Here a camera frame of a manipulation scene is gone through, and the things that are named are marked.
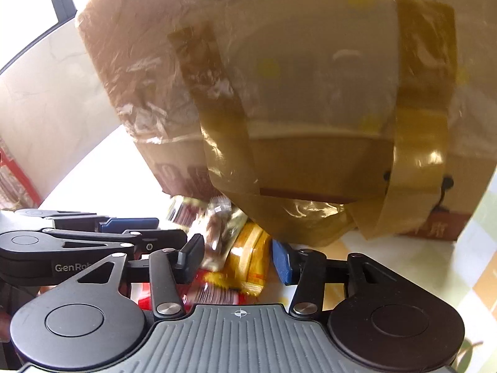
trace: ridged gray surface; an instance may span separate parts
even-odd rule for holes
[[[247,314],[240,316],[237,311]],[[30,367],[26,373],[38,369]],[[102,373],[366,373],[339,353],[316,322],[279,305],[197,306],[159,323],[146,344]],[[438,373],[448,373],[446,368]]]

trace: silver screw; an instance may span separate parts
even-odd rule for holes
[[[161,303],[157,306],[157,312],[163,315],[175,315],[181,311],[178,303]]]
[[[293,311],[300,315],[311,315],[317,311],[317,305],[305,301],[303,303],[295,304],[295,306],[293,306]]]

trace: crosshair symbol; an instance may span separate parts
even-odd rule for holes
[[[232,314],[236,315],[239,318],[242,318],[242,317],[244,317],[244,316],[246,316],[247,314],[250,314],[250,313],[247,313],[247,311],[240,309],[240,310],[235,311]]]

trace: translucent brown plastic bag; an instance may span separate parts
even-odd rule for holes
[[[270,235],[323,244],[354,225],[368,237],[418,228],[447,173],[451,210],[474,210],[497,157],[497,52],[483,48],[496,8],[91,0],[78,24],[166,191],[178,167],[203,164],[200,123],[217,189]]]

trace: yellow snack package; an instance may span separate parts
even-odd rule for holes
[[[205,281],[259,296],[269,268],[270,235],[252,221],[245,223],[220,272],[205,274]]]

